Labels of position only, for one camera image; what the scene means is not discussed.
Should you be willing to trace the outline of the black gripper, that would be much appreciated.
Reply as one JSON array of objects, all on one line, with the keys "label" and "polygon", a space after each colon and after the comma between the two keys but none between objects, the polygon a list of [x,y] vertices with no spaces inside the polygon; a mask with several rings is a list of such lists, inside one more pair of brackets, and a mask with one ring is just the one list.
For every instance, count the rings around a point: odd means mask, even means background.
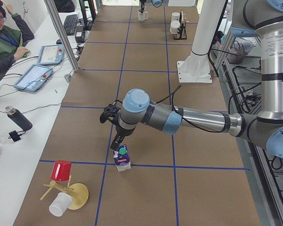
[{"label": "black gripper", "polygon": [[144,12],[144,5],[145,5],[146,0],[140,0],[140,6],[141,6],[141,13]]},{"label": "black gripper", "polygon": [[117,150],[124,138],[130,136],[134,132],[134,129],[124,129],[120,126],[116,126],[116,132],[117,134],[110,145],[112,150]]}]

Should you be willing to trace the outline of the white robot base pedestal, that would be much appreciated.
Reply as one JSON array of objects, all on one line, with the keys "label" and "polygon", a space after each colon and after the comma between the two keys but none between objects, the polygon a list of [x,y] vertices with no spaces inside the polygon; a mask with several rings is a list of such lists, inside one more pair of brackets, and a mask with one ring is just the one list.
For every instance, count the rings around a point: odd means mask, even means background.
[{"label": "white robot base pedestal", "polygon": [[190,55],[177,62],[180,83],[212,83],[208,53],[228,1],[203,1]]}]

